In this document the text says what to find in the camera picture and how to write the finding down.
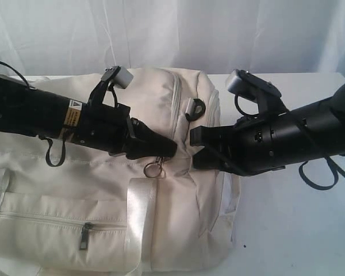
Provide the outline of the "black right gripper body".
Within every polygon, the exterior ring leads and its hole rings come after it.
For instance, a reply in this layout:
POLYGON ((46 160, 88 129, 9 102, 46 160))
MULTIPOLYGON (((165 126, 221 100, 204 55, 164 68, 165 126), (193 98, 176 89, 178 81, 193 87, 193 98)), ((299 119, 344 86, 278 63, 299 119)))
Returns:
POLYGON ((288 116, 241 120, 218 128, 218 169, 240 176, 281 170, 288 165, 288 116))

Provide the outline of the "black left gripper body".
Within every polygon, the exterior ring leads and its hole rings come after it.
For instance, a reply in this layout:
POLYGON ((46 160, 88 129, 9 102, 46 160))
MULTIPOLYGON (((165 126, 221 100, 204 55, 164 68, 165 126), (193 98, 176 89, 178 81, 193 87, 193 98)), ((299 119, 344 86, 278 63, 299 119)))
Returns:
POLYGON ((129 106, 82 104, 74 109, 74 143, 110 155, 126 154, 131 124, 129 106))

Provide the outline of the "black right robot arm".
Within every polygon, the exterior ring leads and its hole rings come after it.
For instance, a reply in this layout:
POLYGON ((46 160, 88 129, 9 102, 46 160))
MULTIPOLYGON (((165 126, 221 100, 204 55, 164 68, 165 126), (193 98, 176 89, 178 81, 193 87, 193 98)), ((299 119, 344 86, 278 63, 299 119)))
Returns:
POLYGON ((280 91, 255 76, 235 77, 227 89, 235 101, 244 98, 258 106, 242 113, 236 124, 198 126, 190 144, 200 150, 193 167, 253 176, 315 159, 345 157, 345 84, 333 96, 289 110, 280 91))

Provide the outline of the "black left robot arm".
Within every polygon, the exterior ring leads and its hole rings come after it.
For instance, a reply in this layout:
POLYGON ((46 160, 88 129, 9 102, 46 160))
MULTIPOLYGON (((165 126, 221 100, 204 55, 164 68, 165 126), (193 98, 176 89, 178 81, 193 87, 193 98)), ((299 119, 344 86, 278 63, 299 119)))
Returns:
POLYGON ((107 91, 125 89, 132 79, 123 67, 108 69, 83 103, 0 74, 0 132, 66 140, 132 160, 172 158, 176 142, 130 117, 129 106, 103 103, 107 91))

